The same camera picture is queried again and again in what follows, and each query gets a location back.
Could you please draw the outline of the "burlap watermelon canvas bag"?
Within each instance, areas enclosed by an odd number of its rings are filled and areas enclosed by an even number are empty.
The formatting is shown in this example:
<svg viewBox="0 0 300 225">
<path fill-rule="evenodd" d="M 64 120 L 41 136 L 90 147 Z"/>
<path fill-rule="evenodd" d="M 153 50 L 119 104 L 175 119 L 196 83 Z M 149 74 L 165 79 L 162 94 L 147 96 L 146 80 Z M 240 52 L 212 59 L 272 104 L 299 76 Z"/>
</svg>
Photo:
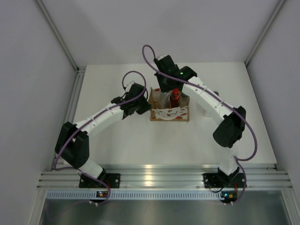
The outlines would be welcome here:
<svg viewBox="0 0 300 225">
<path fill-rule="evenodd" d="M 189 104 L 186 107 L 181 108 L 170 107 L 169 106 L 164 109 L 159 108 L 159 96 L 161 90 L 160 88 L 151 88 L 150 96 L 148 102 L 151 104 L 150 109 L 150 121 L 180 121 L 180 122 L 189 122 L 190 121 L 190 110 Z"/>
</svg>

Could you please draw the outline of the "beige bottle grey cap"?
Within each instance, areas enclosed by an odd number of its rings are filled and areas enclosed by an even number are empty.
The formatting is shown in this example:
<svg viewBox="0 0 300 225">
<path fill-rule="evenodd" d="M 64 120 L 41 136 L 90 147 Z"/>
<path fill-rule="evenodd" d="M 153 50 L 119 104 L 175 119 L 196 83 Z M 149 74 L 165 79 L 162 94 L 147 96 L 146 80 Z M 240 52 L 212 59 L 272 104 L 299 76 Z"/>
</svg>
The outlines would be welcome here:
<svg viewBox="0 0 300 225">
<path fill-rule="evenodd" d="M 184 93 L 181 93 L 180 95 L 180 107 L 186 107 L 189 104 L 189 96 L 185 95 Z"/>
</svg>

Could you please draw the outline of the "red liquid bottle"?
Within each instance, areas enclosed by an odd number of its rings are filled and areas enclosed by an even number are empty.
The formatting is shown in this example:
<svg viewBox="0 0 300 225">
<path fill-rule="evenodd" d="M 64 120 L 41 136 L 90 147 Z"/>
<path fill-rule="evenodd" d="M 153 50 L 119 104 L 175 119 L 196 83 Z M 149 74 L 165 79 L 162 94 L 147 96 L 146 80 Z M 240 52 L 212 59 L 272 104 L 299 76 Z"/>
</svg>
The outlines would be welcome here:
<svg viewBox="0 0 300 225">
<path fill-rule="evenodd" d="M 170 107 L 179 107 L 180 91 L 178 88 L 172 90 L 170 94 Z"/>
</svg>

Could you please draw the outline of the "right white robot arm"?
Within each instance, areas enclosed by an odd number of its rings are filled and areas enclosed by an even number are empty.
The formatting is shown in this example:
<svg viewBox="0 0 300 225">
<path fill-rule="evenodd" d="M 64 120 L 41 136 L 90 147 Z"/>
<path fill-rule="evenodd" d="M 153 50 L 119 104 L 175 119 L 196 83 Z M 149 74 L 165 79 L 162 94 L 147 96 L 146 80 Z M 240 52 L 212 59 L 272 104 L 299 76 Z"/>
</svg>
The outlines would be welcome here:
<svg viewBox="0 0 300 225">
<path fill-rule="evenodd" d="M 222 156 L 215 180 L 222 186 L 231 185 L 240 170 L 234 160 L 232 147 L 242 138 L 245 122 L 240 117 L 246 117 L 246 110 L 242 106 L 235 108 L 239 113 L 236 115 L 225 107 L 223 100 L 201 81 L 193 69 L 188 66 L 179 68 L 171 56 L 157 57 L 154 63 L 158 68 L 155 76 L 163 92 L 179 89 L 198 103 L 215 121 L 217 128 L 213 132 L 213 139 L 220 146 Z"/>
</svg>

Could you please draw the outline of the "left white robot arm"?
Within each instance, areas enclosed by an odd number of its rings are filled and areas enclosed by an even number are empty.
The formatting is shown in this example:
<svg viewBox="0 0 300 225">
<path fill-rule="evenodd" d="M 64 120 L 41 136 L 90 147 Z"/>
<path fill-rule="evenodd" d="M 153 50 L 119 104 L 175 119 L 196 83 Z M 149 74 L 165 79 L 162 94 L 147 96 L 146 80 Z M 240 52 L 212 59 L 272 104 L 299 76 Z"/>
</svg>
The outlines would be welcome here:
<svg viewBox="0 0 300 225">
<path fill-rule="evenodd" d="M 90 158 L 90 139 L 115 122 L 151 109 L 145 91 L 144 86 L 133 83 L 124 97 L 114 98 L 103 110 L 80 122 L 63 124 L 55 146 L 57 156 L 84 173 L 95 187 L 103 186 L 106 170 Z"/>
</svg>

